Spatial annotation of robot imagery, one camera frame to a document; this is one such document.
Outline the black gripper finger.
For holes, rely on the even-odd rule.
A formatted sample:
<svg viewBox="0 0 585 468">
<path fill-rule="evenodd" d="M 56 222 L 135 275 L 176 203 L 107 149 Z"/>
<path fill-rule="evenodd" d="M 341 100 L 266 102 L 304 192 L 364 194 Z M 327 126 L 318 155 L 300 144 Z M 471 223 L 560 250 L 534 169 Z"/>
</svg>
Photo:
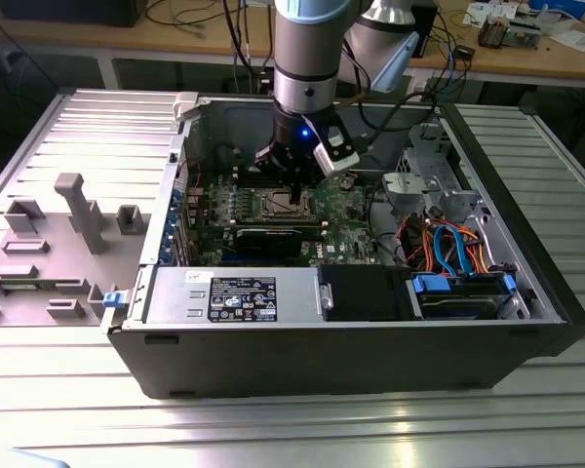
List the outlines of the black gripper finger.
<svg viewBox="0 0 585 468">
<path fill-rule="evenodd" d="M 298 192 L 315 188 L 323 180 L 323 171 L 317 162 L 303 162 L 298 168 Z"/>
<path fill-rule="evenodd" d="M 255 153 L 254 165 L 280 185 L 287 186 L 290 190 L 290 203 L 299 204 L 301 184 L 298 179 L 298 167 L 288 148 L 279 142 L 270 142 Z"/>
</svg>

